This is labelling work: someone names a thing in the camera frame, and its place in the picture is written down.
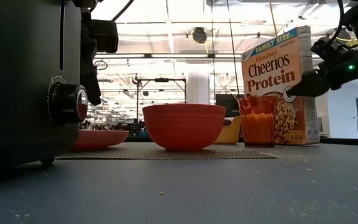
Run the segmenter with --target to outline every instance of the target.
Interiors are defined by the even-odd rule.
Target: placemat
[[[155,143],[125,142],[103,151],[71,152],[57,159],[275,159],[237,145],[212,145],[201,152],[167,152]]]

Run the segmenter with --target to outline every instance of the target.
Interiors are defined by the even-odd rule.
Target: table surface
[[[358,223],[358,146],[257,150],[278,158],[19,166],[0,174],[0,223]]]

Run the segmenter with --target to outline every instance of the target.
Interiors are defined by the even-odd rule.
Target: cheerio
[[[297,27],[242,54],[246,95],[277,96],[276,144],[319,143],[314,98],[289,96],[286,91],[313,69],[310,27]]]

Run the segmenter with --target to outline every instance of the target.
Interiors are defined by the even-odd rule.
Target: ceiling
[[[105,68],[98,72],[104,103],[92,106],[90,114],[96,119],[135,118],[135,75],[149,79],[185,78],[189,63],[210,64],[212,103],[214,89],[216,93],[237,92],[235,64],[237,74],[240,74],[237,76],[239,89],[242,90],[240,58],[234,63],[232,55],[217,58],[214,63],[211,58],[175,58],[177,55],[133,58],[137,57],[134,54],[240,54],[275,36],[268,1],[238,1],[229,1],[229,14],[223,0],[135,0],[116,21],[118,55],[98,54],[94,60],[99,69]],[[125,4],[126,1],[105,0],[98,4],[92,17],[110,20]],[[339,21],[339,8],[332,1],[273,1],[272,9],[278,34],[308,25],[312,42],[331,35]],[[191,38],[195,27],[204,27],[208,36],[206,44],[197,44]],[[317,57],[314,64],[320,61]],[[142,82],[139,93],[140,117],[144,106],[184,101],[183,82],[145,83]]]

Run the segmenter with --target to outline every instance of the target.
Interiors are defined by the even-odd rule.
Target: glass
[[[247,147],[274,147],[276,96],[247,96],[239,100],[241,128]]]

